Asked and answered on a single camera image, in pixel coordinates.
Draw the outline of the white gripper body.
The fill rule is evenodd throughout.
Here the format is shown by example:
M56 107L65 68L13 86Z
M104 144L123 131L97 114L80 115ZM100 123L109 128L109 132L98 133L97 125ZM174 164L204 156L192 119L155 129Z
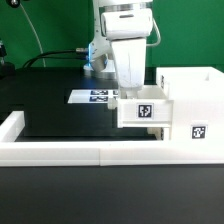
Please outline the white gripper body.
M141 90L145 79L146 39L112 41L111 48L119 89Z

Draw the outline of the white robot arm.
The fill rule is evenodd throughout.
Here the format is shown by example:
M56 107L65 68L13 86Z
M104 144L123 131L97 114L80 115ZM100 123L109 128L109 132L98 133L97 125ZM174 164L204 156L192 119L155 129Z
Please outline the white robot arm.
M135 99L145 79L147 38L153 29L153 0L92 0L94 37L86 74L114 78L119 97Z

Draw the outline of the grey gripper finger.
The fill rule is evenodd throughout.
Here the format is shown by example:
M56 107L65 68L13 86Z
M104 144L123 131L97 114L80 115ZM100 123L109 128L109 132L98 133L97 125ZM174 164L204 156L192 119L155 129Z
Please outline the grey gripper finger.
M136 93L134 93L134 92L125 92L124 99L136 99Z

